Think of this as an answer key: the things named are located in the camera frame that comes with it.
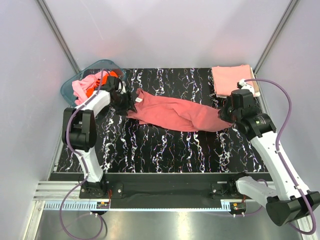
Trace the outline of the dusty red t-shirt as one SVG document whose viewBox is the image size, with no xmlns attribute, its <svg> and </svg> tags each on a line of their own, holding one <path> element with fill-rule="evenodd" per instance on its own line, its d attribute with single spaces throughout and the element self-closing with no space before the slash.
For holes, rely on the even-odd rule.
<svg viewBox="0 0 320 240">
<path fill-rule="evenodd" d="M 135 101 L 136 112 L 129 111 L 129 119 L 139 124 L 152 124 L 179 132 L 218 132 L 232 126 L 219 118 L 219 110 L 185 99 L 155 96 L 139 88 Z"/>
</svg>

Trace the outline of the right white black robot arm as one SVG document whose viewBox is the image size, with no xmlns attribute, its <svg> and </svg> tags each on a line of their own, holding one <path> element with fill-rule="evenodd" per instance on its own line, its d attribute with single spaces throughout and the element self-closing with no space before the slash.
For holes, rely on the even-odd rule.
<svg viewBox="0 0 320 240">
<path fill-rule="evenodd" d="M 254 89 L 249 80 L 241 79 L 237 89 L 227 97 L 219 110 L 219 118 L 234 123 L 257 150 L 266 165 L 275 188 L 254 180 L 241 172 L 228 179 L 225 190 L 232 198 L 247 196 L 267 211 L 277 226 L 310 216 L 312 228 L 316 231 L 314 210 L 320 205 L 320 193 L 311 191 L 300 178 L 280 144 L 284 128 L 277 130 L 270 116 L 256 106 Z"/>
</svg>

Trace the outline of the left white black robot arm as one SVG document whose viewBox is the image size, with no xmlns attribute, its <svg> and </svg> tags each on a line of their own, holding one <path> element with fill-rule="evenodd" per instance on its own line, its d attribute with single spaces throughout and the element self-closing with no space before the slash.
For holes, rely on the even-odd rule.
<svg viewBox="0 0 320 240">
<path fill-rule="evenodd" d="M 115 76 L 107 77 L 106 83 L 100 84 L 79 106 L 68 107 L 63 112 L 62 142 L 76 155 L 82 168 L 81 192 L 92 198 L 103 198 L 110 193 L 95 151 L 96 116 L 108 106 L 119 116 L 137 111 L 129 88 Z"/>
</svg>

